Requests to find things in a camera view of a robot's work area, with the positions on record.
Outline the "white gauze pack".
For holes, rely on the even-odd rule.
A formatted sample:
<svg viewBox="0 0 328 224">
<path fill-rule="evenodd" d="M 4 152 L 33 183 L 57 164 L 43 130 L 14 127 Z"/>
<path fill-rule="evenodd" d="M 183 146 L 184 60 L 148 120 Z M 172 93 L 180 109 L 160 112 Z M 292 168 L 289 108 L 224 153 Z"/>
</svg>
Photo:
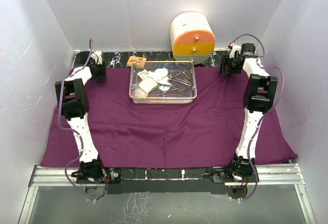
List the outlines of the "white gauze pack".
<svg viewBox="0 0 328 224">
<path fill-rule="evenodd" d="M 147 77 L 139 83 L 139 87 L 146 93 L 151 92 L 158 86 L 158 83 L 151 77 Z"/>
</svg>

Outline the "metal mesh instrument tray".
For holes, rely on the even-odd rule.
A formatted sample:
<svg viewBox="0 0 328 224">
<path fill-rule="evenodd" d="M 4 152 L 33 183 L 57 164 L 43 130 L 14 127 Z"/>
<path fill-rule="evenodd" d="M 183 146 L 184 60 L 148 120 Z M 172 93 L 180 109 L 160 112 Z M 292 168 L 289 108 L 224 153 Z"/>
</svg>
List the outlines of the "metal mesh instrument tray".
<svg viewBox="0 0 328 224">
<path fill-rule="evenodd" d="M 142 79 L 137 75 L 138 72 L 146 69 L 155 71 L 158 68 L 166 68 L 168 73 L 172 70 L 179 68 L 186 69 L 194 82 L 193 86 L 187 86 L 181 82 L 171 82 L 171 88 L 162 92 L 159 90 L 161 84 L 148 93 L 145 98 L 133 98 L 132 91 L 135 88 L 140 88 L 139 83 Z M 136 104 L 187 104 L 191 103 L 197 97 L 195 68 L 191 61 L 147 61 L 136 62 L 131 67 L 130 84 L 129 84 L 129 97 Z"/>
</svg>

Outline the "purple cloth drape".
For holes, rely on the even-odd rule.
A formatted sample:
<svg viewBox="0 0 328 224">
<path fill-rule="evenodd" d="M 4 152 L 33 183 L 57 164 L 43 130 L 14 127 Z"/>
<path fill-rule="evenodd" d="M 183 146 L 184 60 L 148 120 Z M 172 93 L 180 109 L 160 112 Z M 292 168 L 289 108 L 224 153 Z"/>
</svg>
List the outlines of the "purple cloth drape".
<svg viewBox="0 0 328 224">
<path fill-rule="evenodd" d="M 107 80 L 85 90 L 88 124 L 105 167 L 225 166 L 235 155 L 244 123 L 245 73 L 219 75 L 196 68 L 197 96 L 189 104 L 136 104 L 130 69 L 109 68 Z"/>
</svg>

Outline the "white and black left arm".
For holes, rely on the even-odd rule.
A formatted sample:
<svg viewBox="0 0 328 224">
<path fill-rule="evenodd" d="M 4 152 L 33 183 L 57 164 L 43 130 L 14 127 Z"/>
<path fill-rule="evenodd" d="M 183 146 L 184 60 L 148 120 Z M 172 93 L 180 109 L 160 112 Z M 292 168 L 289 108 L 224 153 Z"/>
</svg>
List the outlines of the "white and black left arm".
<svg viewBox="0 0 328 224">
<path fill-rule="evenodd" d="M 77 145 L 80 167 L 72 173 L 72 177 L 100 183 L 104 181 L 106 170 L 102 166 L 88 123 L 89 101 L 85 85 L 91 78 L 90 67 L 79 66 L 64 80 L 55 83 L 57 121 L 61 129 L 73 133 Z"/>
</svg>

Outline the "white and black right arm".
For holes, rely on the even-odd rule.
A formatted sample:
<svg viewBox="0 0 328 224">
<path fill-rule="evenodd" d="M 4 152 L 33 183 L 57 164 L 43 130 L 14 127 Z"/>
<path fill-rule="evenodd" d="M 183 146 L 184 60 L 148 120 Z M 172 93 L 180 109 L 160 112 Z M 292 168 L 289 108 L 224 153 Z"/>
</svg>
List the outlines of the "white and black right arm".
<svg viewBox="0 0 328 224">
<path fill-rule="evenodd" d="M 256 55 L 253 43 L 237 45 L 231 42 L 230 52 L 221 59 L 220 75 L 247 74 L 248 82 L 243 96 L 244 123 L 241 138 L 233 158 L 224 174 L 231 180 L 241 182 L 255 173 L 255 150 L 264 116 L 272 109 L 278 78 L 263 68 L 261 57 Z"/>
</svg>

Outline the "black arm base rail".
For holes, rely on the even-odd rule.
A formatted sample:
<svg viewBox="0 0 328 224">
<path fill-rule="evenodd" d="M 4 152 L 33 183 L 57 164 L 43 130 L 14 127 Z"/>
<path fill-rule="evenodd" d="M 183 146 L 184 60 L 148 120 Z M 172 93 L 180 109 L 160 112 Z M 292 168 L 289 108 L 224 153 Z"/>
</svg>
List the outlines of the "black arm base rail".
<svg viewBox="0 0 328 224">
<path fill-rule="evenodd" d="M 78 184 L 103 184 L 107 194 L 123 193 L 211 193 L 247 195 L 248 185 L 255 176 L 229 174 L 222 167 L 154 169 L 104 168 L 98 174 L 82 175 L 81 170 L 71 174 Z"/>
</svg>

